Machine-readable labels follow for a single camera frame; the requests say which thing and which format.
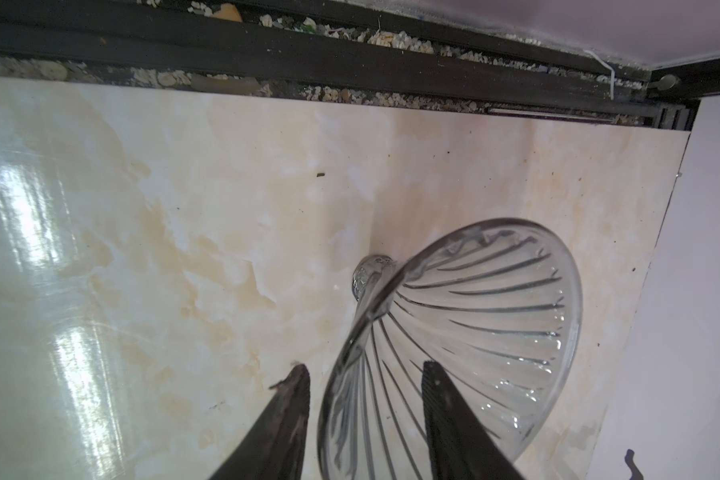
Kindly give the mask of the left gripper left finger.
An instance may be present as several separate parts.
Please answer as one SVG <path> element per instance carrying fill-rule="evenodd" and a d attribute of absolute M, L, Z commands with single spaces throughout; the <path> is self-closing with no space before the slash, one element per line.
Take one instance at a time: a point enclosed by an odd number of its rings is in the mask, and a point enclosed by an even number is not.
<path fill-rule="evenodd" d="M 307 367 L 295 364 L 271 389 L 273 397 L 212 480 L 301 477 L 310 413 Z"/>

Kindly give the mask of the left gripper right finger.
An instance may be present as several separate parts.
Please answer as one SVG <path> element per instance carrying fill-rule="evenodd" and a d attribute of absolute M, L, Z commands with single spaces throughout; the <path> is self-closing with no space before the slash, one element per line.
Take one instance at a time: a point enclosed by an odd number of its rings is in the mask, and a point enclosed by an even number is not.
<path fill-rule="evenodd" d="M 421 388 L 433 478 L 522 477 L 493 443 L 439 363 L 424 363 Z"/>

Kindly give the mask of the grey ribbed glass dripper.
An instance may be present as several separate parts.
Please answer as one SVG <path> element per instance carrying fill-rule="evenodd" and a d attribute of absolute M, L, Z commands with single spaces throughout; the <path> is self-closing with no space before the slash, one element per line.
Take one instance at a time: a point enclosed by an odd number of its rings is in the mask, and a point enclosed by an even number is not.
<path fill-rule="evenodd" d="M 326 479 L 428 479 L 421 387 L 439 363 L 508 459 L 539 432 L 569 374 L 582 320 L 579 271 L 546 227 L 498 218 L 406 261 L 356 267 L 352 328 L 318 420 Z"/>

